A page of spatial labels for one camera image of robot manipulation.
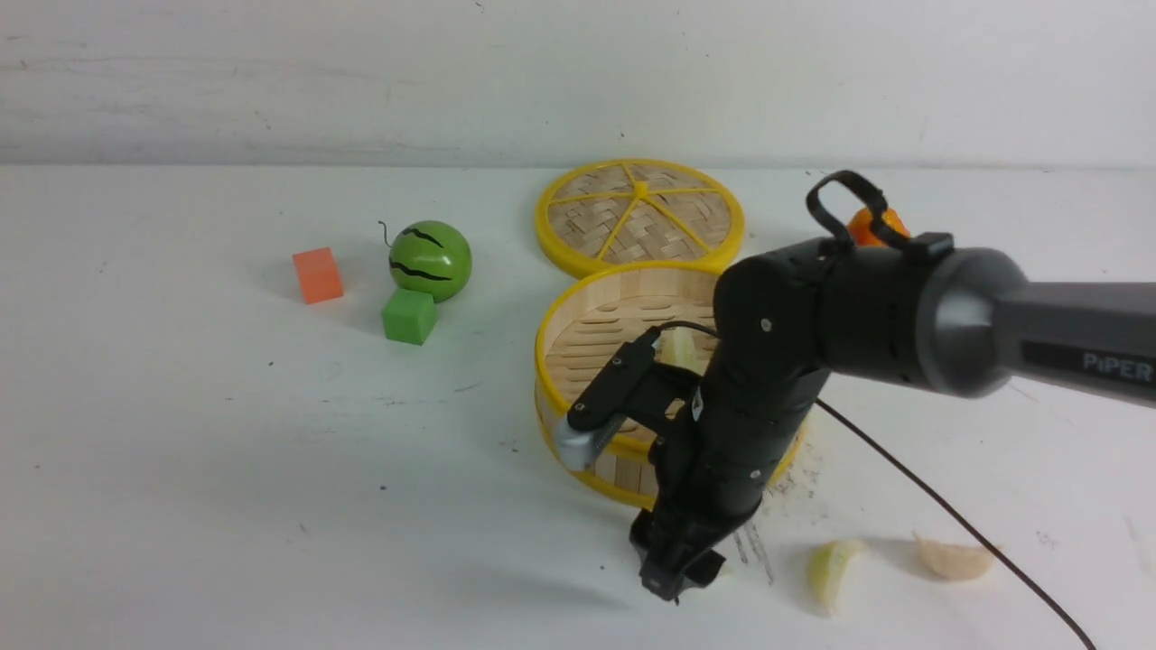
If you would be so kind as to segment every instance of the white table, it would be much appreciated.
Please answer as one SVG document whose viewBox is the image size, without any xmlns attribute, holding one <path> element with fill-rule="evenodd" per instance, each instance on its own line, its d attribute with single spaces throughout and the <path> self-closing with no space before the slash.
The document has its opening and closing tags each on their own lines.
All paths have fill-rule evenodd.
<svg viewBox="0 0 1156 650">
<path fill-rule="evenodd" d="M 911 531 L 968 542 L 837 422 L 729 571 L 639 584 L 633 511 L 566 477 L 532 342 L 571 283 L 531 226 L 554 170 L 0 168 L 0 647 L 1077 648 L 1002 568 L 925 579 Z M 719 171 L 754 253 L 818 234 L 820 171 Z M 1037 280 L 1156 278 L 1156 175 L 873 171 L 914 230 Z M 467 290 L 386 341 L 378 220 L 460 226 Z M 346 297 L 301 303 L 332 246 Z M 1101 648 L 1156 645 L 1156 411 L 1027 381 L 981 401 L 836 378 L 824 397 L 938 487 Z M 840 614 L 809 548 L 868 540 Z"/>
</svg>

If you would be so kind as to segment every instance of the black cable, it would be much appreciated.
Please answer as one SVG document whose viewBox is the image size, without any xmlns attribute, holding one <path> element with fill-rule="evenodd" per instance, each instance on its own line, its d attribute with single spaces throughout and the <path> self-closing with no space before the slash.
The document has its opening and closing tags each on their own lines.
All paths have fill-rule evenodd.
<svg viewBox="0 0 1156 650">
<path fill-rule="evenodd" d="M 659 332 L 662 332 L 665 330 L 674 330 L 675 327 L 686 327 L 688 330 L 695 330 L 697 332 L 702 332 L 704 334 L 714 337 L 716 339 L 719 338 L 719 333 L 716 332 L 714 330 L 707 327 L 706 325 L 702 325 L 690 320 L 667 320 L 666 323 L 657 326 L 655 328 Z"/>
<path fill-rule="evenodd" d="M 969 533 L 971 533 L 972 537 L 975 537 L 977 540 L 979 540 L 979 544 L 981 544 L 984 546 L 984 548 L 987 549 L 988 553 L 991 553 L 992 555 L 994 555 L 995 557 L 998 557 L 999 561 L 1002 562 L 1003 566 L 1007 567 L 1009 571 L 1011 571 L 1013 574 L 1015 574 L 1015 577 L 1020 578 L 1020 581 L 1023 582 L 1023 584 L 1028 585 L 1028 589 L 1030 589 L 1031 591 L 1033 591 L 1036 593 L 1036 596 L 1038 596 L 1040 598 L 1040 600 L 1043 600 L 1044 603 L 1046 603 L 1047 606 L 1051 607 L 1053 612 L 1055 612 L 1055 615 L 1058 615 L 1060 619 L 1062 619 L 1064 622 L 1067 623 L 1069 628 L 1072 628 L 1072 631 L 1074 631 L 1076 634 L 1076 636 L 1080 637 L 1080 641 L 1083 642 L 1084 648 L 1087 648 L 1088 650 L 1096 650 L 1096 644 L 1091 642 L 1091 638 L 1089 638 L 1088 634 L 1084 633 L 1083 628 L 1080 627 L 1080 623 L 1077 623 L 1075 621 L 1075 619 L 1073 619 L 1067 612 L 1065 612 L 1064 607 L 1060 607 L 1060 604 L 1057 603 L 1055 600 L 1053 600 L 1052 597 L 1048 596 L 1047 592 L 1044 591 L 1038 584 L 1036 584 L 1036 582 L 1033 579 L 1031 579 L 1030 577 L 1028 577 L 1028 574 L 1023 573 L 1020 569 L 1020 567 L 1016 567 L 1015 562 L 1013 562 L 1011 560 L 1009 560 L 1007 557 L 1007 555 L 1003 555 L 1003 553 L 1001 553 L 1000 549 L 996 548 L 994 544 L 992 544 L 991 541 L 988 541 L 987 538 L 984 537 L 983 533 L 980 533 L 978 530 L 976 530 L 976 526 L 972 526 L 970 523 L 968 523 L 968 520 L 963 518 L 963 515 L 961 515 L 959 512 L 957 512 L 956 509 L 953 508 L 951 504 L 948 503 L 946 498 L 943 498 L 942 496 L 940 496 L 939 493 L 936 493 L 934 489 L 932 489 L 931 486 L 928 486 L 927 483 L 925 483 L 922 479 L 920 479 L 919 477 L 917 477 L 914 474 L 914 472 L 912 472 L 911 470 L 907 470 L 907 467 L 904 466 L 903 463 L 899 463 L 899 460 L 896 457 L 894 457 L 890 453 L 888 453 L 888 451 L 885 449 L 883 449 L 882 446 L 880 446 L 880 444 L 877 442 L 873 441 L 870 438 L 870 436 L 868 436 L 862 429 L 860 429 L 853 422 L 851 422 L 851 420 L 847 420 L 846 418 L 844 418 L 842 413 L 839 413 L 838 411 L 831 408 L 825 401 L 823 401 L 821 399 L 816 400 L 815 404 L 817 404 L 823 411 L 830 413 L 831 418 L 835 418 L 836 420 L 838 420 L 844 427 L 846 427 L 847 429 L 851 429 L 851 431 L 853 431 L 865 443 L 867 443 L 868 446 L 870 446 L 872 449 L 874 449 L 876 452 L 879 452 L 880 456 L 882 456 L 883 458 L 885 458 L 888 463 L 890 463 L 891 465 L 894 465 L 896 470 L 898 470 L 899 472 L 903 472 L 903 475 L 907 477 L 917 486 L 919 486 L 920 488 L 922 488 L 922 490 L 927 493 L 927 496 L 931 496 L 933 500 L 935 500 L 935 503 L 939 503 L 940 508 L 942 508 L 943 510 L 947 510 L 948 515 L 951 515 L 951 517 L 954 517 L 956 522 L 959 522 L 959 525 L 963 526 L 964 529 L 966 529 L 966 531 Z"/>
</svg>

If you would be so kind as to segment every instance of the yellow plastic spokes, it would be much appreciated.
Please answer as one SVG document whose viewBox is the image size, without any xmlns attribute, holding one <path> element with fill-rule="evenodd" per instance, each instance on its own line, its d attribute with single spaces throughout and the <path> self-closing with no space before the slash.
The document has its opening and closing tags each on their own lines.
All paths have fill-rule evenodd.
<svg viewBox="0 0 1156 650">
<path fill-rule="evenodd" d="M 643 200 L 646 201 L 647 204 L 650 204 L 651 206 L 653 206 L 654 209 L 657 209 L 662 216 L 669 219 L 672 223 L 674 223 L 680 229 L 682 229 L 682 231 L 686 232 L 687 236 L 690 237 L 690 239 L 692 242 L 695 242 L 696 244 L 698 244 L 699 246 L 702 246 L 702 249 L 704 251 L 711 252 L 713 250 L 710 246 L 707 246 L 706 242 L 702 241 L 698 237 L 698 235 L 695 235 L 695 231 L 691 230 L 686 223 L 683 223 L 681 219 L 679 219 L 677 216 L 675 216 L 675 214 L 673 212 L 670 212 L 669 209 L 667 209 L 665 206 L 662 206 L 658 201 L 652 201 L 649 198 L 643 198 Z"/>
<path fill-rule="evenodd" d="M 653 195 L 661 197 L 662 194 L 718 194 L 719 191 L 713 187 L 672 187 L 669 190 L 655 190 L 651 192 Z"/>
<path fill-rule="evenodd" d="M 551 206 L 558 204 L 570 204 L 573 201 L 585 201 L 586 199 L 629 199 L 633 197 L 632 192 L 596 192 L 594 194 L 577 194 L 573 197 L 566 197 L 564 199 L 554 199 L 549 202 Z"/>
<path fill-rule="evenodd" d="M 622 216 L 618 217 L 618 222 L 614 224 L 614 229 L 612 229 L 610 234 L 607 235 L 606 242 L 602 244 L 601 250 L 598 251 L 598 257 L 594 259 L 601 261 L 602 257 L 606 256 L 606 252 L 610 250 L 610 243 L 614 242 L 614 239 L 618 236 L 618 232 L 622 230 L 622 227 L 625 226 L 627 220 L 630 219 L 630 213 L 633 212 L 635 206 L 638 205 L 638 200 L 639 197 L 635 194 L 635 198 L 630 200 L 630 205 L 627 206 L 627 209 L 622 210 Z"/>
</svg>

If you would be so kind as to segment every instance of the woven bamboo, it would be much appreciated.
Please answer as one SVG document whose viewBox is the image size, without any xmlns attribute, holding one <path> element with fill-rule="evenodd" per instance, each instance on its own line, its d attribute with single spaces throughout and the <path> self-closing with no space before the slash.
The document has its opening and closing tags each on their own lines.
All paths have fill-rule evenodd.
<svg viewBox="0 0 1156 650">
<path fill-rule="evenodd" d="M 649 263 L 592 275 L 563 295 L 543 320 L 535 350 L 535 401 L 547 442 L 553 445 L 557 422 L 620 345 L 675 318 L 713 326 L 716 280 L 684 263 Z M 709 361 L 714 339 L 695 332 L 694 341 L 699 360 Z M 658 492 L 646 463 L 653 440 L 653 431 L 628 420 L 592 471 L 577 477 L 613 498 L 650 508 Z M 795 446 L 772 481 L 790 465 Z"/>
<path fill-rule="evenodd" d="M 660 161 L 575 170 L 542 197 L 539 220 L 547 253 L 578 276 L 652 260 L 697 260 L 721 271 L 743 228 L 741 208 L 718 182 Z"/>
</svg>

